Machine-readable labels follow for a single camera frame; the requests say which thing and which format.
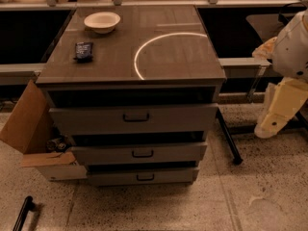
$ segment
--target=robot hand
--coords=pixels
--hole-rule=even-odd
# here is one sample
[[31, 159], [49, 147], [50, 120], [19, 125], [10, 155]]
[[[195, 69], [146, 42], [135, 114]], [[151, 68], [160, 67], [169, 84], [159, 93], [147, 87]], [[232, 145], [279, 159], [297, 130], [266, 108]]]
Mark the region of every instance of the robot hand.
[[269, 84], [264, 110], [255, 134], [260, 138], [276, 135], [308, 99], [308, 10], [300, 12], [279, 33], [253, 53], [272, 59], [273, 69], [285, 78], [276, 86]]

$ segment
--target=brown box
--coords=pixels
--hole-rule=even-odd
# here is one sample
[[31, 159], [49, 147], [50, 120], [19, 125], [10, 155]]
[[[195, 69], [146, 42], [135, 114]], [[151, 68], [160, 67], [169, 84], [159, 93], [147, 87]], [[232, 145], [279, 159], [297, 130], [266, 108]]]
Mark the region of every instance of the brown box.
[[86, 169], [77, 164], [72, 152], [46, 153], [46, 142], [53, 137], [49, 106], [30, 81], [0, 132], [0, 140], [24, 154], [22, 167], [36, 167], [48, 180], [86, 178]]

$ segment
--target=white curved line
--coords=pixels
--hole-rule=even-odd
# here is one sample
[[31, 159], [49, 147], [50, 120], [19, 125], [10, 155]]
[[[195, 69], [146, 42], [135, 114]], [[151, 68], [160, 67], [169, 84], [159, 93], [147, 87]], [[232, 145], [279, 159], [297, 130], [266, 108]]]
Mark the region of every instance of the white curved line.
[[134, 68], [135, 68], [135, 71], [136, 73], [138, 74], [138, 76], [144, 80], [144, 78], [142, 77], [142, 75], [139, 73], [139, 70], [138, 70], [138, 66], [137, 66], [137, 59], [138, 59], [138, 56], [140, 54], [140, 52], [142, 51], [142, 49], [148, 45], [149, 43], [155, 41], [155, 40], [158, 40], [158, 39], [162, 39], [162, 38], [166, 38], [166, 37], [171, 37], [171, 36], [178, 36], [178, 35], [191, 35], [191, 36], [202, 36], [204, 38], [207, 38], [206, 35], [204, 34], [199, 34], [199, 33], [189, 33], [189, 32], [181, 32], [181, 33], [171, 33], [171, 34], [167, 34], [167, 35], [161, 35], [161, 36], [157, 36], [155, 38], [152, 38], [150, 39], [149, 41], [145, 42], [139, 49], [138, 51], [136, 52], [135, 54], [135, 58], [134, 58]]

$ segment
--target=cabinet top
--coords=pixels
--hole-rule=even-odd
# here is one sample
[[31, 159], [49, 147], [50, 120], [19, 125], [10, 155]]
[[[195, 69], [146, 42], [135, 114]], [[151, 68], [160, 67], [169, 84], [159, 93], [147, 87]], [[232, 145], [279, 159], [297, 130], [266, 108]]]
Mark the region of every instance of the cabinet top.
[[[84, 19], [120, 16], [115, 30], [96, 34]], [[77, 42], [93, 42], [90, 63], [74, 60]], [[38, 77], [38, 84], [132, 83], [225, 79], [194, 6], [78, 8]]]

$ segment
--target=cardboard flap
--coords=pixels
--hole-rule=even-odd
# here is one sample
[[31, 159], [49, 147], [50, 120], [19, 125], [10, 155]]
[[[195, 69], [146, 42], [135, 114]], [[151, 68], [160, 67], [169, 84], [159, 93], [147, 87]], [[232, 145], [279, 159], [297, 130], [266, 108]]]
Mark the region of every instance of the cardboard flap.
[[53, 137], [53, 120], [44, 95], [28, 83], [0, 132], [0, 140], [23, 154], [45, 152], [46, 142]]
[[21, 160], [22, 167], [71, 165], [76, 161], [72, 152], [26, 154]]

